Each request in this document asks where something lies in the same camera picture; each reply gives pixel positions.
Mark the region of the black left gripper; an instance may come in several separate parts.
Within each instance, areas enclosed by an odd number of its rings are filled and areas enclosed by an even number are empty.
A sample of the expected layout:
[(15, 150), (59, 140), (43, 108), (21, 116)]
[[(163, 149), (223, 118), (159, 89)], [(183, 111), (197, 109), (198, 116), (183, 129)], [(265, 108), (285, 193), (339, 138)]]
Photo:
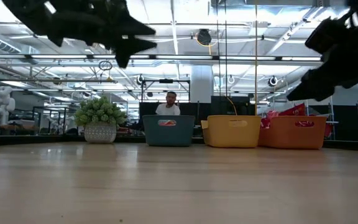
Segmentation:
[[(56, 0), (50, 3), (56, 11), (50, 16), (47, 37), (59, 47), (64, 38), (82, 40), (88, 46), (98, 43), (113, 47), (114, 41), (118, 39), (112, 31), (116, 25), (123, 35), (156, 33), (155, 29), (125, 14), (128, 12), (127, 3), (122, 0)], [(132, 55), (156, 46), (157, 43), (148, 40), (122, 39), (114, 46), (116, 62), (120, 68), (126, 68)]]

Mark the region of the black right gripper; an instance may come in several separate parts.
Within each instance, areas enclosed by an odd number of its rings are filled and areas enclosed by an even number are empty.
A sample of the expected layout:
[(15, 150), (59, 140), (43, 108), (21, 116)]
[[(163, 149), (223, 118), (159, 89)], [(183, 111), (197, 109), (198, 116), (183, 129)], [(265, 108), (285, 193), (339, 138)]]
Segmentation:
[(358, 84), (358, 26), (334, 33), (316, 30), (306, 46), (313, 43), (324, 63), (303, 75), (301, 83), (287, 95), (288, 101), (323, 101), (334, 94), (335, 86), (350, 89)]

